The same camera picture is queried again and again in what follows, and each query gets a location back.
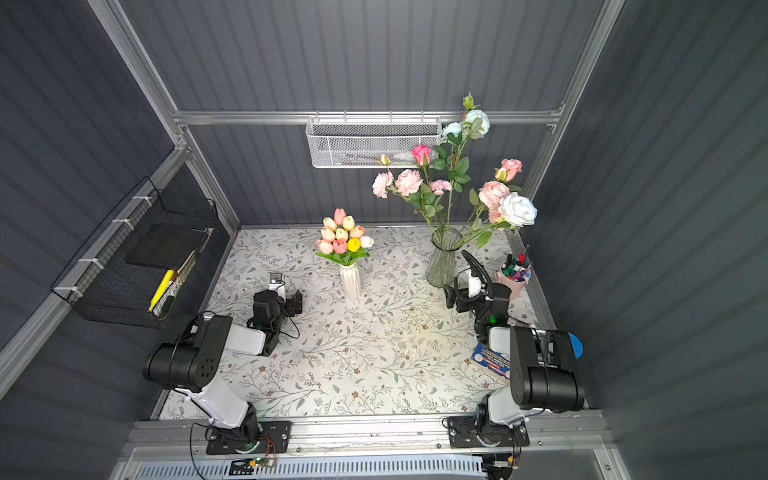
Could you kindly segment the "white ribbed ceramic vase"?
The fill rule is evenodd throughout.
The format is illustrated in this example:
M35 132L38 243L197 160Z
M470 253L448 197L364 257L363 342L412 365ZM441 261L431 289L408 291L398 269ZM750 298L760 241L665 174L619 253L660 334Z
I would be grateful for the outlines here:
M356 264L341 266L340 277L345 298L350 302L357 303L363 296L362 281L358 266Z

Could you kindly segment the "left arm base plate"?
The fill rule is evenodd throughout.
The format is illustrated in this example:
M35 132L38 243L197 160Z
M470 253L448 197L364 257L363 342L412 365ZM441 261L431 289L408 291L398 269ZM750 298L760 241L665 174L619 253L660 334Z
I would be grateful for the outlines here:
M212 426L205 438L208 442L207 455L266 455L281 454L288 450L291 428L290 421L267 421L251 430L244 425L236 429Z

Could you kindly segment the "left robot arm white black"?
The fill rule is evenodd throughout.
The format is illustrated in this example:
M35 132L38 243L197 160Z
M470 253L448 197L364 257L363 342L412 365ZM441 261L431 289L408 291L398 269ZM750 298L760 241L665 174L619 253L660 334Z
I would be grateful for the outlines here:
M284 322L302 310L301 292L286 297L278 289L263 290L254 295L253 314L245 325L235 324L230 316L202 312L149 353L144 378L181 394L204 412L207 454L287 450L291 423L261 422L256 407L220 375L219 364L226 352L270 356Z

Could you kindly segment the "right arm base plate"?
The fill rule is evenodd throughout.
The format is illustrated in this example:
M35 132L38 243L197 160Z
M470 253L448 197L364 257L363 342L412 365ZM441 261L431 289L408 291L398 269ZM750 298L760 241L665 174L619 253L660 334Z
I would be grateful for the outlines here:
M527 447L530 439L523 425L481 423L475 416L449 416L442 420L453 449Z

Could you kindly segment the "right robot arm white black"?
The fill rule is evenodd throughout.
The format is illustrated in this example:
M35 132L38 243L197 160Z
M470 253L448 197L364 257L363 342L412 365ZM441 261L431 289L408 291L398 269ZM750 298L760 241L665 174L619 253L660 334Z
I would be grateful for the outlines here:
M452 448L526 446L528 418L584 408L571 334L505 324L511 290L504 284L481 284L475 289L454 284L443 290L447 307L474 315L480 345L508 360L502 370L505 387L486 395L472 416L444 419Z

